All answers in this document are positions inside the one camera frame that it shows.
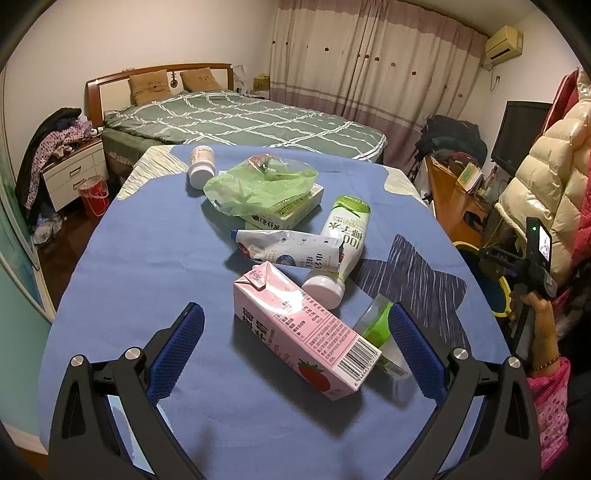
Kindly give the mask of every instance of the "nutrition label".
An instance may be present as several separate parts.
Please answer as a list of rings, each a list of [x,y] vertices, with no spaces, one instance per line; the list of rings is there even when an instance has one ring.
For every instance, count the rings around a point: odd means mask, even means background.
[[[292,305],[284,303],[283,307],[285,310],[277,313],[275,318],[330,365],[357,338],[353,330],[306,293],[302,295],[301,311],[297,314],[291,314]]]

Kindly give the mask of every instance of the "metal screw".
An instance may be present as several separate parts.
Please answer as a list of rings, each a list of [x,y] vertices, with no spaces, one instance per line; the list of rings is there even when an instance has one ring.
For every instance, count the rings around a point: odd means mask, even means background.
[[[133,348],[128,349],[125,352],[125,358],[127,360],[135,360],[136,358],[138,358],[141,355],[141,353],[142,353],[142,350],[140,350],[137,347],[133,347]]]
[[[84,357],[82,355],[76,355],[70,360],[70,365],[73,367],[79,367],[84,363]]]
[[[456,357],[458,360],[465,360],[468,358],[468,352],[463,348],[456,348],[453,351],[453,356]]]
[[[519,361],[518,358],[515,358],[514,356],[510,356],[509,357],[509,366],[513,367],[513,368],[519,368],[521,366],[521,362]]]

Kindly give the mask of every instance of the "strawberry illustration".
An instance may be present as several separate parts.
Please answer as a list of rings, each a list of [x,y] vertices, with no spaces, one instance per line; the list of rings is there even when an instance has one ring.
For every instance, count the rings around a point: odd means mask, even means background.
[[[321,370],[318,365],[310,365],[308,362],[304,362],[301,358],[297,365],[302,376],[318,390],[321,392],[330,390],[329,379],[322,374],[324,370]]]

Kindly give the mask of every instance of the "monitor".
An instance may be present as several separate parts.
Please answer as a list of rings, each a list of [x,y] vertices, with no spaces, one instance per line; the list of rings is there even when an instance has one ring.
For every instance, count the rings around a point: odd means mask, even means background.
[[[491,160],[511,176],[530,152],[552,107],[544,102],[507,102]]]

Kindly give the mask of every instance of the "green plastic bag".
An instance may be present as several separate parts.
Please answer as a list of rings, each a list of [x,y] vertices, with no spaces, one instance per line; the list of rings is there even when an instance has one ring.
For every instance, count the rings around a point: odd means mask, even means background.
[[[210,179],[203,191],[220,212],[246,216],[269,212],[279,202],[307,195],[317,177],[318,172],[307,163],[255,155]]]

